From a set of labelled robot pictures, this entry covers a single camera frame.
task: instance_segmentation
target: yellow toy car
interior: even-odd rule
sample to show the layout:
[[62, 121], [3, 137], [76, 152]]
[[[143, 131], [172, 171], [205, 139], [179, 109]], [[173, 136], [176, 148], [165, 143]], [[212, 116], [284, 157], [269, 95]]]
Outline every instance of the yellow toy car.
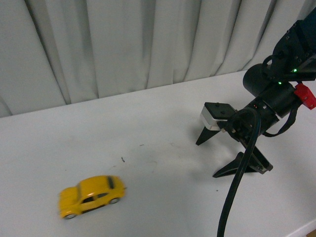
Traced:
[[119, 177], [107, 175], [91, 177], [60, 193], [60, 216], [71, 219], [107, 204], [117, 203], [124, 195], [125, 186]]

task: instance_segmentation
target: table surface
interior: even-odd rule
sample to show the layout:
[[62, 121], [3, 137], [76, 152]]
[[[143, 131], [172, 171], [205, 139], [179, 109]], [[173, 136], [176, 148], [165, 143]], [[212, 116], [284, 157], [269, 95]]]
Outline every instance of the table surface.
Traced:
[[[254, 97], [243, 75], [1, 118], [0, 236], [216, 236], [233, 176], [212, 175], [244, 149], [227, 133], [195, 145], [199, 115], [204, 102], [248, 104]], [[316, 92], [315, 82], [308, 85]], [[258, 138], [274, 168], [244, 175], [226, 237], [301, 237], [316, 228], [315, 118], [302, 106], [285, 134]], [[59, 192], [103, 174], [120, 176], [126, 196], [60, 219]]]

